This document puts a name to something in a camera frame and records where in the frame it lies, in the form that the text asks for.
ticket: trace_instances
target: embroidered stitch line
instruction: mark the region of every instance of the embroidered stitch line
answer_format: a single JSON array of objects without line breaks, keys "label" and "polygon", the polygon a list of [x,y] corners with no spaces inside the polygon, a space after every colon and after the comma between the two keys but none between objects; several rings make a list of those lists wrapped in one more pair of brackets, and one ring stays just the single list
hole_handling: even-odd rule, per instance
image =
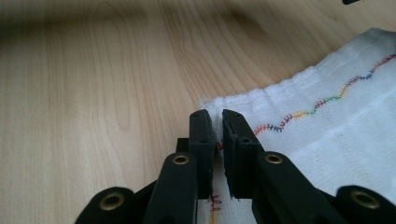
[{"label": "embroidered stitch line", "polygon": [[383,65],[385,63],[388,63],[390,60],[395,59],[395,58],[396,58],[396,54],[390,54],[388,57],[386,57],[383,60],[381,60],[380,62],[378,62],[369,71],[367,76],[365,76],[365,77],[355,76],[355,77],[351,78],[344,85],[343,89],[341,89],[341,91],[338,95],[326,97],[326,98],[323,98],[323,99],[317,101],[311,110],[300,111],[300,112],[288,114],[287,116],[285,116],[285,118],[282,119],[282,121],[280,122],[280,124],[278,126],[269,124],[269,123],[264,123],[264,124],[260,125],[258,128],[256,128],[256,130],[254,130],[254,134],[258,135],[259,133],[262,133],[263,131],[266,131],[266,130],[275,131],[277,133],[282,133],[282,131],[285,129],[286,125],[288,123],[290,123],[292,120],[301,119],[301,118],[304,118],[307,116],[314,116],[317,113],[318,109],[320,109],[321,107],[323,107],[324,105],[326,105],[330,102],[338,101],[338,100],[342,99],[343,97],[345,97],[345,95],[347,94],[347,91],[350,89],[351,86],[353,86],[353,84],[355,84],[359,81],[362,81],[362,80],[371,79],[373,77],[375,70],[378,67],[380,67],[381,65]]}]

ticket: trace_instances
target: wood grain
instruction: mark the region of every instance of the wood grain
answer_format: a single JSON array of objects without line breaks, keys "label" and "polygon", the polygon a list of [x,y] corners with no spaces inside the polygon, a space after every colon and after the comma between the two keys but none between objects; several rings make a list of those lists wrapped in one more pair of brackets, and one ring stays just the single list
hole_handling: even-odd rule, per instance
[{"label": "wood grain", "polygon": [[0,223],[73,223],[157,178],[204,98],[264,88],[396,2],[0,1]]}]

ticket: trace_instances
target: white towel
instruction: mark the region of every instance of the white towel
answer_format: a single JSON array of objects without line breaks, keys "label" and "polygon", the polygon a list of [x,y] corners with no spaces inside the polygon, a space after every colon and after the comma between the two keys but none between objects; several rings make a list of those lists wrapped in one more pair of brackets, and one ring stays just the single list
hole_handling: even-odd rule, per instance
[{"label": "white towel", "polygon": [[[288,156],[316,188],[335,195],[358,185],[396,203],[396,33],[371,29],[292,79],[202,108],[219,141],[222,110],[237,111],[265,150]],[[231,200],[216,168],[202,222],[256,223],[250,200]]]}]

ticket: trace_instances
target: white cloth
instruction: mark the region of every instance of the white cloth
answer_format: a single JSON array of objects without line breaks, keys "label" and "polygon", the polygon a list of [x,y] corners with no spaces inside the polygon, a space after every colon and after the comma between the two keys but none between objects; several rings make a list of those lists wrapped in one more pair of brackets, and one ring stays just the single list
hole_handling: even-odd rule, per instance
[{"label": "white cloth", "polygon": [[[244,115],[265,150],[288,156],[318,189],[358,185],[396,203],[396,33],[371,29],[292,79],[202,101],[218,140],[221,112]],[[256,223],[250,201],[230,199],[216,166],[219,211],[204,223]],[[201,203],[210,211],[209,203]]]}]

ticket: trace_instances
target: wooden table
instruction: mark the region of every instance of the wooden table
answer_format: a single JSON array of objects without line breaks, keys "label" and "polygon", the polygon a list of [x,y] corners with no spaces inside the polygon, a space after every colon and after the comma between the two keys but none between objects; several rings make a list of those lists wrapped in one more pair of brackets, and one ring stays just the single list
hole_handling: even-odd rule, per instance
[{"label": "wooden table", "polygon": [[0,223],[73,223],[157,178],[201,99],[290,78],[396,1],[1,0]]}]

